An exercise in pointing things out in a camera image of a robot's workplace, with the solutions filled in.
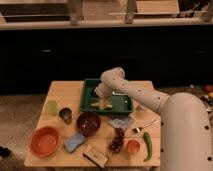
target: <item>metal bowl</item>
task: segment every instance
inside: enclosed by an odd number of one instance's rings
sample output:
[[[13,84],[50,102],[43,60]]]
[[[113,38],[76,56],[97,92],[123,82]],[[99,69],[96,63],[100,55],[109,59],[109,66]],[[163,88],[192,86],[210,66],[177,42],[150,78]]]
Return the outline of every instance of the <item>metal bowl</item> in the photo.
[[[101,119],[94,112],[84,112],[77,120],[77,128],[84,136],[94,135],[101,125]]]

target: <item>green tray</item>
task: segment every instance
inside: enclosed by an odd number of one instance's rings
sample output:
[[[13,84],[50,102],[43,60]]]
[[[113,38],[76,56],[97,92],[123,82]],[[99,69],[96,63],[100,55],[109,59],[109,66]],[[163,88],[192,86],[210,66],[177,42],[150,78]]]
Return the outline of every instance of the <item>green tray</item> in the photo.
[[[100,79],[85,79],[81,101],[81,112],[96,112],[99,114],[130,114],[133,112],[133,102],[131,98],[126,95],[112,95],[109,101],[112,103],[112,109],[100,110],[91,107],[91,103],[98,102],[99,97],[94,93],[95,87],[100,83]]]

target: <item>terracotta bowl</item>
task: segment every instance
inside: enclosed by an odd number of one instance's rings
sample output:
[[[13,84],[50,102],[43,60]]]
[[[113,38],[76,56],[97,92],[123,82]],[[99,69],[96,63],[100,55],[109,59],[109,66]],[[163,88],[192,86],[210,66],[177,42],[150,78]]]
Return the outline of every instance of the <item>terracotta bowl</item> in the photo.
[[[54,153],[59,145],[59,132],[52,126],[37,129],[30,138],[30,152],[37,157]]]
[[[94,135],[101,125],[101,119],[94,112],[82,113],[77,120],[77,128],[85,136]]]

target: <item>cup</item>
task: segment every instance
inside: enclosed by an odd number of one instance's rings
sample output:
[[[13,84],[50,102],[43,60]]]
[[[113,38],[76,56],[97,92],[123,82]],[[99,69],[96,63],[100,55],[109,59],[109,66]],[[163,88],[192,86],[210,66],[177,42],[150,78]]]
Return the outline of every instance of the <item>cup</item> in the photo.
[[[49,100],[46,104],[45,104],[45,112],[50,114],[50,115],[57,115],[58,114],[58,104],[56,101],[54,100]]]
[[[72,110],[70,108],[63,108],[59,112],[59,117],[69,125],[72,122]]]

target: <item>sponge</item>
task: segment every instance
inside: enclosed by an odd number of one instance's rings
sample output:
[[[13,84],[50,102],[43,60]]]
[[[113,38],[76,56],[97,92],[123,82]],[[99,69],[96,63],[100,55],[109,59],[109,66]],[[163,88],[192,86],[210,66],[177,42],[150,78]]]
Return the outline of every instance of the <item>sponge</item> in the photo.
[[[83,144],[86,140],[86,137],[80,133],[76,133],[75,135],[71,136],[64,142],[65,149],[73,153],[81,144]]]

